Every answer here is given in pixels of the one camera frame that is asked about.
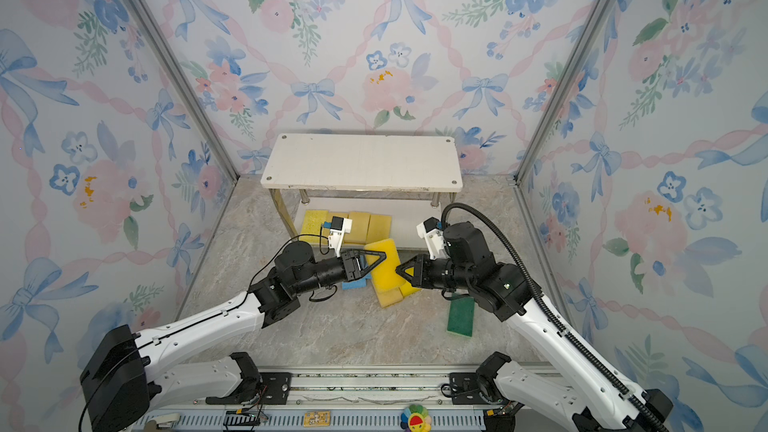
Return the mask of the pale yellow sponge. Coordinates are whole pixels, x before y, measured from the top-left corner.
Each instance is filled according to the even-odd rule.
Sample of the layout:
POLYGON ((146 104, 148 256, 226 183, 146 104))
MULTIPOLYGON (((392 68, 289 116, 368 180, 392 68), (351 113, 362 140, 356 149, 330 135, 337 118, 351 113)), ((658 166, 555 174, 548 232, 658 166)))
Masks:
POLYGON ((387 308, 404 299, 404 296, 399 288, 393 288, 389 290, 375 290, 377 300, 382 308, 387 308))

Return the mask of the yellow green-backed sponge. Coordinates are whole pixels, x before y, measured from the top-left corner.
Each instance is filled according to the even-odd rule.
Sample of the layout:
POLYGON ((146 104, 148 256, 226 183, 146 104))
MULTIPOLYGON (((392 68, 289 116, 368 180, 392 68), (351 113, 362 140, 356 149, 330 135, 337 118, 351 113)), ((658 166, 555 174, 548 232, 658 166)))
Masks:
POLYGON ((391 237, 392 217, 372 214, 366 233, 366 244, 386 240, 391 237))

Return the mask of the yellow orange-backed sponge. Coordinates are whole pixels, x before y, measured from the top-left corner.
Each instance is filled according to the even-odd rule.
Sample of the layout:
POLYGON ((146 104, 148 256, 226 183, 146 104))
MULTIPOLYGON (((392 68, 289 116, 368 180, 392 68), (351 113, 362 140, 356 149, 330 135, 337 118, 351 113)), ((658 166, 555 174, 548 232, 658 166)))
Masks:
POLYGON ((357 245, 366 244, 371 214, 367 212, 350 212, 348 218, 352 221, 352 227, 351 231, 345 235, 345 242, 357 245))

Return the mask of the bright yellow cellulose sponge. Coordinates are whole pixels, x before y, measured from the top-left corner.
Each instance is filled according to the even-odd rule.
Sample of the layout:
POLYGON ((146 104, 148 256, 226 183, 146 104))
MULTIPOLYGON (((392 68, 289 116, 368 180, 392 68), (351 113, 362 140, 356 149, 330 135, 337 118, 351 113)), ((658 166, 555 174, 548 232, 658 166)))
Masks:
POLYGON ((327 237, 327 230, 323 227, 327 217, 327 210, 306 210, 301 223, 299 239, 313 246, 321 245, 327 237))

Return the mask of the green scouring sponge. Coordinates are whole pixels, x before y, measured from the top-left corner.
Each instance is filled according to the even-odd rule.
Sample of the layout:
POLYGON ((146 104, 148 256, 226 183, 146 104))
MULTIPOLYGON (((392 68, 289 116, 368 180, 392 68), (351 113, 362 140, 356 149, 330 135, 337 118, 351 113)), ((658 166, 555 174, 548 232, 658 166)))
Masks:
POLYGON ((474 330, 475 302, 471 297, 450 297, 446 330, 462 337, 471 337, 474 330))

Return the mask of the bright yellow foam sponge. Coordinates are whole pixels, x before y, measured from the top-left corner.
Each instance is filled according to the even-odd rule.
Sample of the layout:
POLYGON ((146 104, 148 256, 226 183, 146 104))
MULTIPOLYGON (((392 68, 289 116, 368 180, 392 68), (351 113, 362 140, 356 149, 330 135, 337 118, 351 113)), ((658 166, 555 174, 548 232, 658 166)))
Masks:
POLYGON ((420 289, 417 287, 412 286, 409 283, 404 283, 399 287, 399 291, 403 298, 408 297, 416 292, 419 292, 420 289))

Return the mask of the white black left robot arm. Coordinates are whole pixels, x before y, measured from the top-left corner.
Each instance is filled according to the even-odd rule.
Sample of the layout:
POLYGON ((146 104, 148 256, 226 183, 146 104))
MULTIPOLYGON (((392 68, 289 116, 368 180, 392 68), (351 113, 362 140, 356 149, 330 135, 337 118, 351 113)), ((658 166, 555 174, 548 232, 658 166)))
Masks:
POLYGON ((119 431, 167 397, 162 379, 188 358, 227 339, 256 332, 286 318, 300 296, 364 278, 387 258, 384 251, 346 249, 318 260, 304 241, 288 243, 264 277, 232 299, 159 328, 108 331, 80 375, 85 405, 80 424, 119 431))

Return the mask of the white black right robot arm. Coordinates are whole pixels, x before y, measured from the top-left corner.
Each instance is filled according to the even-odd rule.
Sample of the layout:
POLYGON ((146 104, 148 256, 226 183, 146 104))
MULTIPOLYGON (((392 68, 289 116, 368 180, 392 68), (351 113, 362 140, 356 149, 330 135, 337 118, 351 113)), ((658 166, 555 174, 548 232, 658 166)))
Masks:
POLYGON ((642 388, 584 343, 520 265, 496 260, 479 229, 430 218, 416 233, 427 251, 398 266, 399 276, 414 288, 467 295, 534 345, 565 381, 494 352, 475 372, 475 392, 485 402, 527 406, 568 431, 665 430, 672 401, 642 388))

